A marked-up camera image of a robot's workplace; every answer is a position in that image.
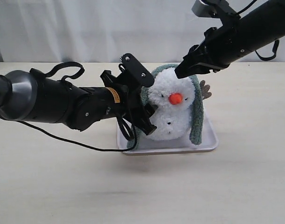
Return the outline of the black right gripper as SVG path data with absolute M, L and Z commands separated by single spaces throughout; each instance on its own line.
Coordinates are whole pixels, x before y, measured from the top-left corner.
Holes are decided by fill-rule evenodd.
M 175 68 L 178 79 L 223 70 L 250 53 L 236 27 L 211 27 L 204 36 L 204 41 L 192 46 Z

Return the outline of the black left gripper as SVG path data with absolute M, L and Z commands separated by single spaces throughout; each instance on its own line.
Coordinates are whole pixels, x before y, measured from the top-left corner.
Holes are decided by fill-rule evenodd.
M 100 78 L 103 87 L 83 87 L 88 94 L 80 103 L 80 130 L 103 119 L 117 118 L 119 124 L 129 121 L 144 134 L 150 135 L 157 126 L 150 118 L 158 109 L 157 105 L 143 104 L 140 98 L 142 85 L 124 70 L 117 77 L 110 70 L 104 70 Z

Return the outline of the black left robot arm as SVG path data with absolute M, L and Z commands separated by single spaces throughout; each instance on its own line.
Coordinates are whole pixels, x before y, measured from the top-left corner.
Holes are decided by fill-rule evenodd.
M 154 109 L 140 99 L 143 84 L 128 71 L 115 77 L 105 70 L 100 77 L 102 87 L 76 87 L 65 77 L 49 79 L 35 69 L 0 75 L 0 118 L 62 123 L 84 131 L 95 122 L 115 117 L 151 134 L 156 129 L 150 122 Z

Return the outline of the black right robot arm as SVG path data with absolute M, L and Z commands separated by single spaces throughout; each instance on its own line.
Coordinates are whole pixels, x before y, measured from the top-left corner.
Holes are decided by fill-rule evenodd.
M 192 46 L 175 68 L 181 79 L 191 75 L 218 72 L 258 49 L 273 43 L 276 57 L 280 38 L 285 36 L 285 0 L 268 0 L 244 17 L 225 0 L 197 0 L 192 12 L 203 18 L 220 19 L 222 26 L 204 32 L 205 39 Z

